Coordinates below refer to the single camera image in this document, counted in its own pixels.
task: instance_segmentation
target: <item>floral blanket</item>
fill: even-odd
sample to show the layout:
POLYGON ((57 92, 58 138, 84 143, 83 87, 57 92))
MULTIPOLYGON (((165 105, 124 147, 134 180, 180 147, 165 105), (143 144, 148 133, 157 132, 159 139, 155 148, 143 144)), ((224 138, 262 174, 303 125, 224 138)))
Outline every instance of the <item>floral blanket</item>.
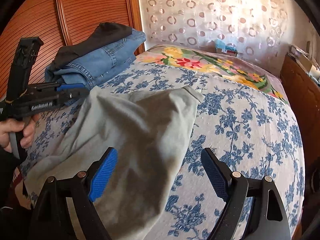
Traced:
POLYGON ((278 78, 258 66, 233 56, 177 46, 156 45, 138 57, 144 63, 183 67, 220 76, 260 90, 288 104, 278 78))
MULTIPOLYGON (((165 210, 145 239, 205 240, 209 236, 225 203, 215 194, 201 165, 200 153, 205 147, 210 147, 233 171, 250 178, 271 176, 293 232, 301 214, 305 168, 301 136, 291 108, 237 82, 187 68, 139 61, 143 58, 145 55, 139 56, 127 70, 105 83, 105 92, 160 91, 189 85, 201 89, 205 96, 198 106, 190 144, 165 210)), ((54 155, 80 107, 74 104, 42 113, 35 141, 20 167, 24 177, 37 161, 54 155)), ((30 197, 33 202, 37 198, 34 194, 30 197)), ((242 236, 251 201, 245 202, 235 239, 242 236)))

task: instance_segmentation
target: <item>blue jeans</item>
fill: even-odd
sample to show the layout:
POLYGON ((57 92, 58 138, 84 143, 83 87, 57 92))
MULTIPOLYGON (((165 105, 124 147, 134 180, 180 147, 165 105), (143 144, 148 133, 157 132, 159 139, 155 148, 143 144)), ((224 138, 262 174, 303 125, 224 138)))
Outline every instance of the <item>blue jeans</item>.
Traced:
POLYGON ((82 83, 91 90, 128 68, 136 59, 133 53, 145 40, 143 32, 132 29, 130 36, 77 58, 60 70, 52 71, 47 67, 45 81, 82 83))

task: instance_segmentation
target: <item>embroidered flower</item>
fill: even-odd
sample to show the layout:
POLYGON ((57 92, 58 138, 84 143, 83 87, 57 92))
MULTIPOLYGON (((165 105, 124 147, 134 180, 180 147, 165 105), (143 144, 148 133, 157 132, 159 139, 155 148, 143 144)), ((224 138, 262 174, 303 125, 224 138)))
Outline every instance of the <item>embroidered flower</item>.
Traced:
POLYGON ((240 74, 247 74, 245 71, 241 70, 241 69, 237 69, 237 71, 240 73, 240 74))
POLYGON ((181 67, 181 65, 178 65, 178 64, 177 64, 177 60, 174 59, 174 58, 172 58, 172 57, 169 57, 168 62, 169 62, 169 65, 170 65, 170 66, 173 66, 173 67, 181 67))
POLYGON ((279 99, 284 99, 284 98, 283 98, 283 95, 282 95, 280 92, 275 91, 275 90, 274 90, 274 92, 275 92, 275 96, 276 96, 277 98, 279 98, 279 99))
POLYGON ((145 54, 139 55, 137 57, 137 59, 143 63, 157 63, 157 64, 163 64, 163 62, 161 61, 162 58, 165 58, 165 56, 162 54, 152 53, 148 51, 146 51, 145 54))
POLYGON ((178 58, 177 59, 177 64, 180 65, 181 67, 188 67, 188 68, 201 68, 199 66, 200 61, 195 61, 191 60, 188 58, 178 58))
POLYGON ((251 77, 256 82, 262 82, 263 79, 256 73, 248 73, 248 76, 251 77))
POLYGON ((226 65, 221 65, 222 68, 229 70, 230 68, 226 65))
POLYGON ((166 54, 169 57, 173 58, 181 58, 182 57, 182 50, 175 47, 167 47, 163 49, 164 54, 166 54))
POLYGON ((200 65, 202 67, 201 72, 215 72, 215 73, 220 73, 220 70, 216 68, 215 65, 213 64, 205 64, 205 65, 200 65))
POLYGON ((253 84, 251 81, 249 80, 246 80, 243 76, 240 76, 240 75, 234 75, 234 76, 222 76, 223 78, 225 79, 229 79, 231 81, 234 81, 234 82, 238 82, 240 84, 243 84, 243 85, 246 85, 248 87, 252 87, 254 89, 257 89, 257 86, 255 84, 253 84))
POLYGON ((236 70, 236 69, 230 68, 229 70, 230 70, 233 74, 237 74, 237 70, 236 70))

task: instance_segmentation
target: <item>hand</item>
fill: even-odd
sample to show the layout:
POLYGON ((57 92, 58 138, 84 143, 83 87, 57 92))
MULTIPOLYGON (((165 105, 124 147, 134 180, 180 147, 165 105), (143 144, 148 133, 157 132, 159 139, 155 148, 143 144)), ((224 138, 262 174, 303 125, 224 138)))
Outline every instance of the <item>hand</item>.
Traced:
POLYGON ((34 115, 28 125, 24 127, 24 122, 18 122, 15 119, 7 119, 6 121, 0 122, 0 145, 7 151, 12 152, 9 132, 20 132, 23 130, 23 138, 20 141, 22 148, 28 148, 32 145, 33 139, 36 132, 36 122, 39 120, 39 115, 34 115))

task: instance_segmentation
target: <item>wooden wardrobe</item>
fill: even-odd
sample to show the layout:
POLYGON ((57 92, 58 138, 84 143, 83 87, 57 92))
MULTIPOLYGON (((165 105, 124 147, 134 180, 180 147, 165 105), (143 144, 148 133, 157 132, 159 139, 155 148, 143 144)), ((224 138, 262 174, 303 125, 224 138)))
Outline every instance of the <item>wooden wardrobe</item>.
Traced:
MULTIPOLYGON (((44 82, 44 70, 61 46, 77 44, 101 22, 142 30, 138 0, 25 0, 0 36, 0 98, 5 94, 15 49, 22 37, 44 42, 29 83, 44 82)), ((144 51, 141 45, 136 53, 144 51)))
POLYGON ((288 97, 301 133, 306 171, 320 157, 320 88, 307 75, 306 70, 289 55, 285 56, 280 73, 284 91, 288 97))

